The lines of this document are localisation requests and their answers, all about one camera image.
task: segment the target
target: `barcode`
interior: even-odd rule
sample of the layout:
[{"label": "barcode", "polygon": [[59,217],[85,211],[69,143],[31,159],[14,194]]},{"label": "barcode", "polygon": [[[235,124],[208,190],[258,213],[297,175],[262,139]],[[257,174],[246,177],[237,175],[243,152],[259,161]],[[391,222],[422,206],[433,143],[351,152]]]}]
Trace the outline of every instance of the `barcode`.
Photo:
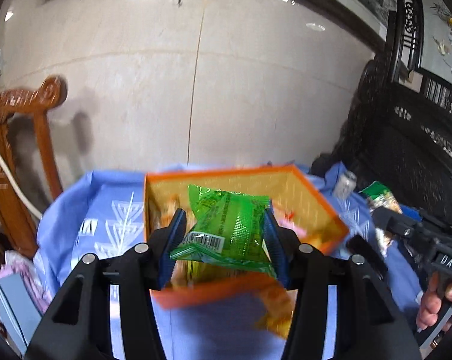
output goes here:
[{"label": "barcode", "polygon": [[201,233],[199,231],[190,231],[184,237],[183,243],[201,244],[217,251],[218,253],[221,253],[224,247],[224,239],[224,237],[219,237],[218,235]]}]

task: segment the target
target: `white cable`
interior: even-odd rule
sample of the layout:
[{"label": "white cable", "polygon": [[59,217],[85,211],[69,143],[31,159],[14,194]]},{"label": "white cable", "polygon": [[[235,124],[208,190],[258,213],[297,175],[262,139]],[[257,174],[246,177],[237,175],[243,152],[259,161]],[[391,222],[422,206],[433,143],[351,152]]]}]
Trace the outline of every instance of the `white cable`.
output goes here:
[{"label": "white cable", "polygon": [[6,174],[9,183],[11,183],[11,186],[14,190],[14,192],[18,195],[19,199],[21,199],[21,202],[24,203],[24,205],[27,207],[27,209],[31,212],[32,215],[34,215],[37,219],[42,218],[41,212],[34,207],[34,205],[29,201],[29,199],[24,195],[24,193],[21,191],[20,187],[17,185],[16,181],[14,180],[14,177],[12,176],[12,173],[8,166],[6,165],[6,162],[1,156],[0,153],[0,166],[2,168],[2,171]]}]

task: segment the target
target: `chair backrest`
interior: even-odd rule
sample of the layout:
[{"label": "chair backrest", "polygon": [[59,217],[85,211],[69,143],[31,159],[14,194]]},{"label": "chair backrest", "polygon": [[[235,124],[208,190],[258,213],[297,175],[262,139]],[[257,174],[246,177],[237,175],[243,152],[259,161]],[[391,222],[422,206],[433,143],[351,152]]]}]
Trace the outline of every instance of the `chair backrest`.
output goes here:
[{"label": "chair backrest", "polygon": [[[12,89],[0,93],[0,153],[16,177],[11,145],[8,141],[8,119],[14,114],[32,116],[42,164],[46,173],[52,198],[62,192],[59,174],[54,160],[47,111],[58,107],[66,99],[65,81],[50,76],[36,90]],[[12,189],[9,180],[0,167],[0,221],[13,247],[27,257],[37,250],[35,242],[36,224],[27,208]]]}]

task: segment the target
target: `tiled wall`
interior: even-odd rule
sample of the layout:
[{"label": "tiled wall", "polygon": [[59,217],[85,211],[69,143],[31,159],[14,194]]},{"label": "tiled wall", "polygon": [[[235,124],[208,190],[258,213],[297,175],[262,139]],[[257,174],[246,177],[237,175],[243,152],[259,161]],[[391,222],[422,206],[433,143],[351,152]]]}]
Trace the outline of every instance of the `tiled wall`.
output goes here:
[{"label": "tiled wall", "polygon": [[[1,15],[0,87],[68,82],[50,113],[65,187],[94,168],[311,163],[332,149],[372,57],[291,0],[6,0]],[[11,130],[32,191],[32,127]]]}]

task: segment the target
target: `silver can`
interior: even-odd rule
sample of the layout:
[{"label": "silver can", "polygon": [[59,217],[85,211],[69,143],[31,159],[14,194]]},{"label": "silver can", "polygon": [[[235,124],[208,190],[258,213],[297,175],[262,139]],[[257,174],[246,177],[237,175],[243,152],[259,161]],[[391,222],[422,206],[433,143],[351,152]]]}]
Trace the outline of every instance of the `silver can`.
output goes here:
[{"label": "silver can", "polygon": [[346,200],[356,188],[356,175],[349,170],[345,171],[337,181],[335,189],[332,191],[333,196],[338,199]]}]

